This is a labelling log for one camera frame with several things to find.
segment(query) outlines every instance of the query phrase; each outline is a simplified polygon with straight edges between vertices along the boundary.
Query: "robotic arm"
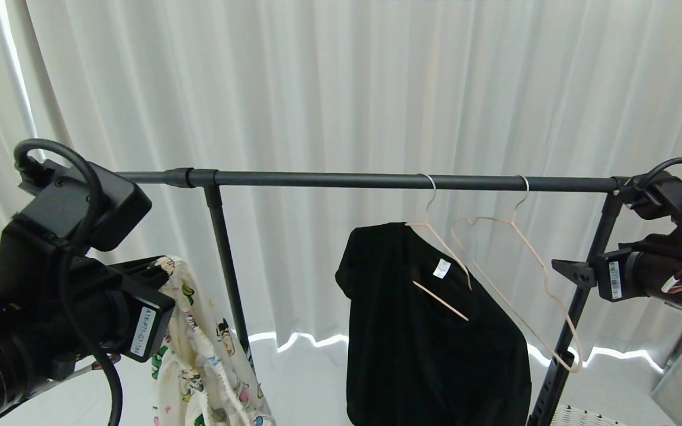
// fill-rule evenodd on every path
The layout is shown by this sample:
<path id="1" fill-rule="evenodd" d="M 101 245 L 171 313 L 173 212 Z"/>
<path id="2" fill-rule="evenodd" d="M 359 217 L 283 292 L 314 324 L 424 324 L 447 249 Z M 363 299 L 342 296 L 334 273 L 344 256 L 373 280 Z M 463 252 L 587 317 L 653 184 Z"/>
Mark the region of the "robotic arm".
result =
<path id="1" fill-rule="evenodd" d="M 27 156 L 46 149 L 73 167 Z M 0 417 L 55 383 L 77 361 L 93 356 L 112 391 L 109 424 L 122 407 L 119 377 L 107 354 L 144 362 L 159 350 L 174 301 L 159 293 L 167 275 L 157 258 L 104 265 L 89 248 L 109 251 L 152 207 L 129 180 L 48 140 L 15 149 L 20 187 L 33 199 L 3 229 L 0 244 Z M 590 263 L 552 261 L 578 286 L 598 286 L 611 302 L 656 297 L 682 309 L 682 181 L 664 169 L 633 177 L 618 192 L 645 220 L 669 216 L 669 235 L 648 235 Z"/>

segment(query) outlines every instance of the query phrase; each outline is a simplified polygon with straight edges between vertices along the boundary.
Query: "horizontal bar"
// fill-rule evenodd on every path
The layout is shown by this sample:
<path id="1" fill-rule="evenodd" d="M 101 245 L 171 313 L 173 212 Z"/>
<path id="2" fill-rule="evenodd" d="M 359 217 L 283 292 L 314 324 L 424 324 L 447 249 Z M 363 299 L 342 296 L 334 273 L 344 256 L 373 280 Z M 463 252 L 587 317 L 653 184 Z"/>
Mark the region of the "horizontal bar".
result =
<path id="1" fill-rule="evenodd" d="M 173 173 L 184 173 L 182 176 Z M 187 182 L 189 186 L 303 186 L 321 188 L 428 189 L 423 175 L 382 175 L 381 173 L 290 173 L 222 172 L 208 169 L 173 169 L 167 172 L 124 172 L 121 176 L 136 183 Z M 430 175 L 438 189 L 471 191 L 525 191 L 525 181 L 517 176 Z M 617 180 L 611 177 L 527 177 L 531 191 L 612 192 Z"/>

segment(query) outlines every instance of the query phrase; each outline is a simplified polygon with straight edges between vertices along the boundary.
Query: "black t-shirt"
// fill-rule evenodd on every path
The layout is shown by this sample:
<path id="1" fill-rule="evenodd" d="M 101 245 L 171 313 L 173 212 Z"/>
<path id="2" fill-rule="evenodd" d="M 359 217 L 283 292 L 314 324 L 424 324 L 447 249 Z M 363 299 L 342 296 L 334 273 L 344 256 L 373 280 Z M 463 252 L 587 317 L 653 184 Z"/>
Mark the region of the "black t-shirt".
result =
<path id="1" fill-rule="evenodd" d="M 433 273 L 442 259 L 451 265 L 440 278 Z M 522 332 L 476 278 L 470 291 L 459 265 L 411 227 L 353 230 L 336 282 L 352 300 L 346 410 L 353 424 L 525 424 L 530 369 Z"/>

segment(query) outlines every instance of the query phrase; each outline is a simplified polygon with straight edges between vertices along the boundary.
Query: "shirt sleeve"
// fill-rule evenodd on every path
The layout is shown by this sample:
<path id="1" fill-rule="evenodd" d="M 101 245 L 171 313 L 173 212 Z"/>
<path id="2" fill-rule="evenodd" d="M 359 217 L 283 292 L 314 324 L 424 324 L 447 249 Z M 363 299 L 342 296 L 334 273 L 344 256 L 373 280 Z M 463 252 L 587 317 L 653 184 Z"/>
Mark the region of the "shirt sleeve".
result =
<path id="1" fill-rule="evenodd" d="M 355 267 L 354 240 L 356 232 L 357 230 L 352 230 L 352 233 L 349 234 L 349 241 L 346 243 L 346 249 L 341 258 L 341 264 L 336 271 L 336 283 L 349 299 L 352 299 L 352 296 L 354 295 L 354 279 L 352 276 Z"/>

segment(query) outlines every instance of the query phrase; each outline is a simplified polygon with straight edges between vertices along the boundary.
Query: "cartoon print clothing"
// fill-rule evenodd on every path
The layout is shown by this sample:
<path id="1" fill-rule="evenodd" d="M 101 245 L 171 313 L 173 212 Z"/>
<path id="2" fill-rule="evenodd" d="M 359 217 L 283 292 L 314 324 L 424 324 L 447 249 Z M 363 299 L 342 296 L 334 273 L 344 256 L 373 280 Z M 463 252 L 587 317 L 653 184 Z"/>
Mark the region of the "cartoon print clothing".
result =
<path id="1" fill-rule="evenodd" d="M 186 262 L 157 259 L 175 308 L 152 358 L 155 426 L 274 426 L 243 349 L 211 300 L 197 291 Z"/>
<path id="2" fill-rule="evenodd" d="M 439 269 L 441 262 L 452 267 Z M 352 300 L 346 412 L 353 424 L 525 424 L 530 366 L 522 332 L 476 278 L 470 291 L 456 262 L 411 227 L 353 230 L 336 282 Z"/>

